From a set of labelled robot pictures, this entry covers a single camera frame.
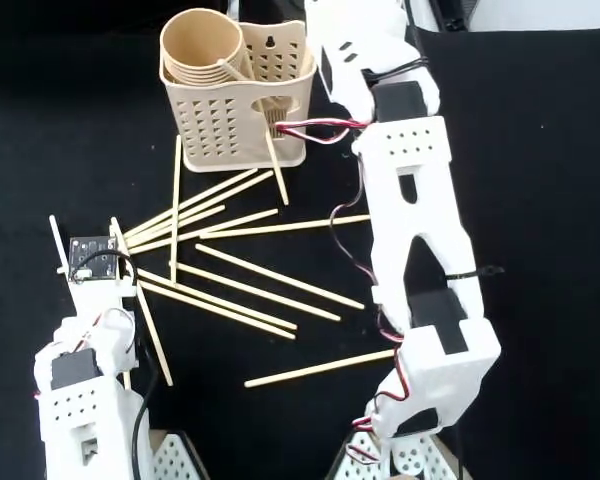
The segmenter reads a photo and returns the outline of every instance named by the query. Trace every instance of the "black cloth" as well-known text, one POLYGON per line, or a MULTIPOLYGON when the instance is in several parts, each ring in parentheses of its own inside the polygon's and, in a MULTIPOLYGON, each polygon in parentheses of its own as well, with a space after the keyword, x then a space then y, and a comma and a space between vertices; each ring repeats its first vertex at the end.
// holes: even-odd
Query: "black cloth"
MULTIPOLYGON (((462 421, 476 479, 600 478, 600 31, 427 35, 463 223, 502 356, 462 421)), ((73 306, 47 216, 73 236, 171 205, 174 122, 157 39, 0 42, 0 478, 43 478, 34 354, 73 306)), ((342 114, 317 88, 312 115, 342 114)), ((355 193, 348 146, 309 145, 275 221, 325 218, 355 193)), ((230 174, 185 171, 183 198, 230 174)), ((213 222, 279 204, 268 181, 213 222)), ((338 229, 368 258, 368 225, 338 229)), ((364 312, 180 248, 181 261, 342 315, 313 317, 186 274, 183 282, 299 324, 295 342, 149 294, 175 387, 155 428, 185 430, 213 478, 321 478, 390 361, 246 390, 244 380, 388 348, 369 285, 325 229, 209 242, 364 301, 364 312)), ((167 275, 167 252, 138 257, 167 275)), ((148 374, 133 374, 144 391, 148 374)), ((452 445, 452 436, 443 434, 452 445)))

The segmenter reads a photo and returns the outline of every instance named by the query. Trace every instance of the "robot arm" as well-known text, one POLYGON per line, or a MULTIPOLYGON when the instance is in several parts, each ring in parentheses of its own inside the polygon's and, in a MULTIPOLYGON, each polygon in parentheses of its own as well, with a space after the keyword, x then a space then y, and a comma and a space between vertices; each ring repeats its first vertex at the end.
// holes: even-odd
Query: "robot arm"
POLYGON ((135 297, 135 277, 118 272, 113 235, 71 239, 67 259, 50 222, 76 315, 62 320, 35 360, 46 478, 151 479, 146 404, 117 380, 137 363, 135 318, 122 302, 135 297))
POLYGON ((471 241, 458 215, 440 97, 420 52, 404 41, 407 14, 395 0, 305 2, 308 44, 332 102, 370 123, 352 146, 363 165, 371 215, 375 303, 399 334, 396 368, 357 423, 380 443, 453 425, 500 354, 471 241), (417 200, 400 177, 411 175, 417 200), (408 296, 404 271, 413 239, 426 241, 448 289, 408 296))

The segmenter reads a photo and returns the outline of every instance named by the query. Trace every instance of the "paper cup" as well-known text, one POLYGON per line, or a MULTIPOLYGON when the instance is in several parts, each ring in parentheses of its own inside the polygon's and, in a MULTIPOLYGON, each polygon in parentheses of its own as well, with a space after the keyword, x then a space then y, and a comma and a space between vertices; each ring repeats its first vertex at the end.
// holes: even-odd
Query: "paper cup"
POLYGON ((160 33, 167 71, 187 85, 215 85, 231 80, 216 62, 238 68, 244 56, 240 25, 215 10, 194 8, 171 18, 160 33))

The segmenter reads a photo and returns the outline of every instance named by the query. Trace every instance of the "perforated basket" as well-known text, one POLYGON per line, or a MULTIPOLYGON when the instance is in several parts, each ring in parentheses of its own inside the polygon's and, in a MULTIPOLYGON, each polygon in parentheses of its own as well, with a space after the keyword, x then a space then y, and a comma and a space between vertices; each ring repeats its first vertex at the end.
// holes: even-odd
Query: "perforated basket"
POLYGON ((259 99, 280 166, 294 167, 305 158, 303 140, 280 135, 271 128, 276 121, 307 118, 316 64, 306 48, 304 23, 241 23, 240 27, 255 81, 212 87, 181 85, 160 59, 160 79, 182 137, 184 163, 194 172, 271 166, 259 99))

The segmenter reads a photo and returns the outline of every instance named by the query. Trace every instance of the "circuit board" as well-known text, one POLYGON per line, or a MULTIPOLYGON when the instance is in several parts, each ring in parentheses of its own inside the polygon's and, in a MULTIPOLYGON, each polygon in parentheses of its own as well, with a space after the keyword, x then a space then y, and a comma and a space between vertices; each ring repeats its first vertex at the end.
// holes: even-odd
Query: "circuit board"
MULTIPOLYGON (((69 241, 69 278, 85 258, 95 252, 116 249, 114 237, 74 237, 69 241)), ((99 255, 81 267, 75 274, 80 281, 115 280, 118 272, 118 258, 115 255, 99 255)))

